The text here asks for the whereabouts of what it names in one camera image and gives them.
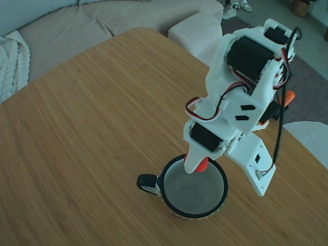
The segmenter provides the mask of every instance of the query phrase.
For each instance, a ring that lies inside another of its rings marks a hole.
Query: white cushion
[[[114,0],[79,0],[78,4],[80,4],[80,5],[82,5],[82,4],[91,4],[91,3],[100,2],[100,1],[114,1]],[[147,1],[151,1],[151,0],[135,0],[135,1],[147,2]]]
[[[168,38],[209,66],[222,29],[217,18],[200,12],[172,27]]]
[[[78,0],[0,0],[0,36]]]
[[[19,29],[31,51],[30,81],[109,39],[111,33],[82,6],[54,11]]]

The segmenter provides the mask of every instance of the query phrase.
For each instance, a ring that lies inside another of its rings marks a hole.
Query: mug
[[[214,214],[223,205],[228,193],[228,180],[217,162],[209,158],[202,172],[188,174],[184,157],[172,159],[159,176],[141,174],[137,186],[158,195],[169,212],[184,220],[202,219]]]

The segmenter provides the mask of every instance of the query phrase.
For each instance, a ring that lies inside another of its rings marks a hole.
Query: potted plant
[[[291,10],[294,14],[300,17],[306,16],[310,3],[318,0],[293,0]]]

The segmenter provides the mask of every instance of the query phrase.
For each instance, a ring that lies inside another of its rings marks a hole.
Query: person's foot
[[[240,4],[239,4],[238,0],[231,0],[230,5],[232,7],[236,7],[236,9],[240,9]]]
[[[246,12],[251,12],[252,7],[248,4],[247,0],[239,0],[240,7]]]
[[[236,6],[232,6],[231,4],[225,5],[223,9],[223,16],[222,19],[227,20],[232,17],[235,17],[237,15],[236,13]]]

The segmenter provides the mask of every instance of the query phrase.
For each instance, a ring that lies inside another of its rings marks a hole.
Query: bamboo tabletop
[[[0,245],[328,245],[328,171],[287,131],[258,197],[222,157],[228,197],[186,222],[136,186],[188,144],[185,103],[208,67],[138,28],[56,67],[0,105]],[[273,152],[277,122],[258,132]]]

